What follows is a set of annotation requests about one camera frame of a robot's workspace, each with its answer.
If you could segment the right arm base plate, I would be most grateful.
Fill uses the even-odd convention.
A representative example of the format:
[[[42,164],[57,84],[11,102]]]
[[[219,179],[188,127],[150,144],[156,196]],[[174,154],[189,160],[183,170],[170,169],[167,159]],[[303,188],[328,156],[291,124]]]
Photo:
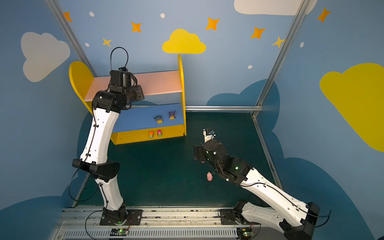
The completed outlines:
[[[249,225],[248,222],[239,212],[234,209],[221,209],[218,212],[222,225]]]

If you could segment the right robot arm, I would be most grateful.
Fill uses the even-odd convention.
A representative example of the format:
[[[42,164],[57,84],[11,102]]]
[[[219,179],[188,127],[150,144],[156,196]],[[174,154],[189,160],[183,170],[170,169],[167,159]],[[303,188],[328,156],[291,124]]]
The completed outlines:
[[[287,240],[310,240],[315,231],[320,208],[290,196],[266,179],[244,160],[232,157],[215,139],[194,146],[195,160],[209,163],[217,175],[239,186],[267,204],[256,206],[240,200],[234,211],[247,222],[258,223],[284,234]]]

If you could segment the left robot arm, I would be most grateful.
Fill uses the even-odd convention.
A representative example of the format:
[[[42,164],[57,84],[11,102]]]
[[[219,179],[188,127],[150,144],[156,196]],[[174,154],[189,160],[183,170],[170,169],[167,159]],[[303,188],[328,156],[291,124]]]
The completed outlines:
[[[137,78],[126,67],[112,70],[109,86],[92,100],[93,120],[89,138],[73,167],[90,173],[104,200],[101,225],[124,225],[128,219],[126,204],[118,186],[120,164],[108,162],[108,147],[113,128],[122,111],[144,99]]]

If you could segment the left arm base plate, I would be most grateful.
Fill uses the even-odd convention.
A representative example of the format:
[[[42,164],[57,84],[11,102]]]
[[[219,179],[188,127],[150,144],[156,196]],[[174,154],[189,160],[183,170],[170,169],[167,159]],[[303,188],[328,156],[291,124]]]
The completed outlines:
[[[100,226],[139,226],[143,210],[131,209],[121,211],[105,210],[102,213]]]

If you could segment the purple yellow star toy figure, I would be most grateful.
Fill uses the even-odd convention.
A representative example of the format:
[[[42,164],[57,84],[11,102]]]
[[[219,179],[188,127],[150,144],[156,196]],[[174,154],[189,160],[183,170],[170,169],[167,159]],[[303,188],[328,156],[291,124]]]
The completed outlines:
[[[169,112],[169,119],[170,120],[175,120],[176,119],[176,111]]]

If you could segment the blue yellow toy figure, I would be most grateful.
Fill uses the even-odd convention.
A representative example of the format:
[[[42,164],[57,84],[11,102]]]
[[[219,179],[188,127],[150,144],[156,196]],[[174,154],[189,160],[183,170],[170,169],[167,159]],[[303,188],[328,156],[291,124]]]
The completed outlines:
[[[163,123],[163,118],[161,115],[157,115],[154,117],[154,120],[157,122],[157,124]]]

